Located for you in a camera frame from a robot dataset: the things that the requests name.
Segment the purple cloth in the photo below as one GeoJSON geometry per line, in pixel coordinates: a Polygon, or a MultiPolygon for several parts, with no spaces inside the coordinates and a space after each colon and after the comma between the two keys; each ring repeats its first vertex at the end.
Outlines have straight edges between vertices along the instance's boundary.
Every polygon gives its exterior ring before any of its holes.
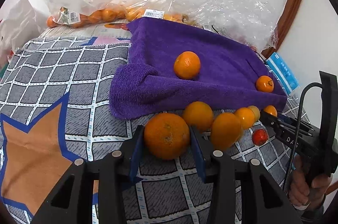
{"type": "Polygon", "coordinates": [[[282,111],[287,97],[272,74],[248,46],[196,27],[144,17],[128,24],[132,32],[129,64],[112,80],[109,105],[120,119],[183,109],[202,101],[216,109],[274,105],[282,111]],[[195,52],[201,70],[195,80],[181,80],[173,70],[184,51],[195,52]],[[255,82],[268,75],[273,93],[259,92],[255,82]]]}

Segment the star with blue outline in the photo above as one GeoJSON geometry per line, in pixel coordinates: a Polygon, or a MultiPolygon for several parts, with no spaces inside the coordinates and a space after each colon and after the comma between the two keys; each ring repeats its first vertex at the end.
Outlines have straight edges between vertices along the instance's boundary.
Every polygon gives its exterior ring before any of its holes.
{"type": "Polygon", "coordinates": [[[1,197],[5,204],[27,210],[31,216],[72,161],[79,158],[65,144],[68,99],[66,93],[29,125],[0,114],[4,136],[1,197]]]}

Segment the blue package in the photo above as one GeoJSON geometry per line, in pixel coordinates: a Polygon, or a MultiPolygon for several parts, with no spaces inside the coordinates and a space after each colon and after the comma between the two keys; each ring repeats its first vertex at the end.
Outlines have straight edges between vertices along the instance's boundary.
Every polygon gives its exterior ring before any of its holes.
{"type": "Polygon", "coordinates": [[[291,92],[299,86],[299,83],[290,68],[276,52],[274,52],[270,58],[266,60],[266,63],[281,81],[288,95],[290,95],[291,92]]]}

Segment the red tomato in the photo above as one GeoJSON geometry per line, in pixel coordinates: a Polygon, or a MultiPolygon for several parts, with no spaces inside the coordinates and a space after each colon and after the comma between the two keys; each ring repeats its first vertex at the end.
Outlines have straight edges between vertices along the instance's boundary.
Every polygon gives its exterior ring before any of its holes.
{"type": "Polygon", "coordinates": [[[258,129],[252,134],[252,141],[256,146],[265,144],[268,138],[268,133],[264,129],[258,129]]]}

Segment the silver bolt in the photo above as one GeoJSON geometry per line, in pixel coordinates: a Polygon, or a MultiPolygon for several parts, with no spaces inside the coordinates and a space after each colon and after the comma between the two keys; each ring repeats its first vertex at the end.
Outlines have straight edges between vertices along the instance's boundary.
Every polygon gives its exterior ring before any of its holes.
{"type": "Polygon", "coordinates": [[[215,150],[212,154],[216,157],[222,157],[223,156],[223,153],[219,150],[215,150]]]}
{"type": "Polygon", "coordinates": [[[256,158],[251,159],[251,164],[254,166],[258,166],[260,164],[260,161],[256,158]]]}
{"type": "Polygon", "coordinates": [[[121,155],[122,155],[122,152],[120,152],[119,150],[112,152],[112,156],[114,156],[114,157],[120,157],[121,155]]]}
{"type": "Polygon", "coordinates": [[[77,166],[80,166],[83,164],[83,159],[82,158],[77,158],[75,161],[74,161],[74,164],[77,165],[77,166]]]}

